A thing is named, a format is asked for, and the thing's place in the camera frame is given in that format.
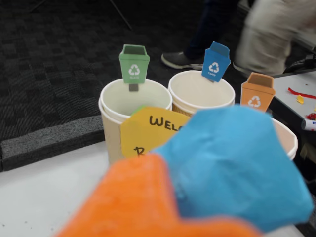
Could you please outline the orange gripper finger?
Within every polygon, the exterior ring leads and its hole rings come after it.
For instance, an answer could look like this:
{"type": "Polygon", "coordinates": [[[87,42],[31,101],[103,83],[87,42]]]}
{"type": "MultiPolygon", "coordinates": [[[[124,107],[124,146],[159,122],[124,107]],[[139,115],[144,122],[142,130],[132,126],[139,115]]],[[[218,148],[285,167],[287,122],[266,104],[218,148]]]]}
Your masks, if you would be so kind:
{"type": "Polygon", "coordinates": [[[180,217],[166,163],[158,155],[113,164],[61,237],[258,237],[228,217],[180,217]]]}

